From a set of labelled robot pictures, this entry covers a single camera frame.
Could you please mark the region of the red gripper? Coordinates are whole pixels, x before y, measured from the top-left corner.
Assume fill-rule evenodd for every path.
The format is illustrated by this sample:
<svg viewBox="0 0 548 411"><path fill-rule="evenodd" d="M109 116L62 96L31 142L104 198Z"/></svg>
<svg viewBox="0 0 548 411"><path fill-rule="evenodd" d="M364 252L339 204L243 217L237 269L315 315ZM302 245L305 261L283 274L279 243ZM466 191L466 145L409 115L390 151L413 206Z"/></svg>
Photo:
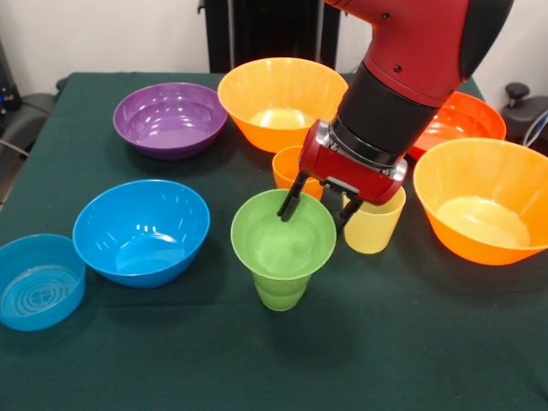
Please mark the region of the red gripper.
<svg viewBox="0 0 548 411"><path fill-rule="evenodd" d="M292 218L307 177L312 177L352 195L342 195L340 230L343 230L362 206L362 201L383 205L394 197L408 174L408 162L402 159L387 169L364 164L336 143L330 123L317 120L309 129L301 149L299 172L277 215L283 222Z"/></svg>

